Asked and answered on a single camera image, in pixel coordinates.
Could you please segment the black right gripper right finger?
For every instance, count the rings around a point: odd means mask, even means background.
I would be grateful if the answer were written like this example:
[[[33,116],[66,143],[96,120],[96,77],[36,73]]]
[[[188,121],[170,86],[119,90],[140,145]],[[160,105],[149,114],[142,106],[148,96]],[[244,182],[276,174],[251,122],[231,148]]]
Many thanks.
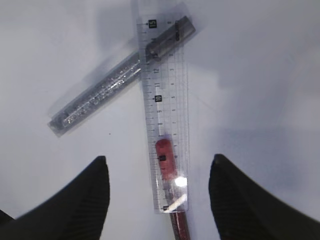
[[[222,240],[318,240],[320,222],[258,185],[223,154],[213,158],[210,207]]]

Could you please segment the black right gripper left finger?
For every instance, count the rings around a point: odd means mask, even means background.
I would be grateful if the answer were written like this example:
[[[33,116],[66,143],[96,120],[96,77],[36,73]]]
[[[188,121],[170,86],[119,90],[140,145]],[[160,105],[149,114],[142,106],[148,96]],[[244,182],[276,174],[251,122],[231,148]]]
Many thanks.
[[[110,204],[105,156],[96,157],[51,198],[13,219],[2,212],[2,240],[98,240]]]

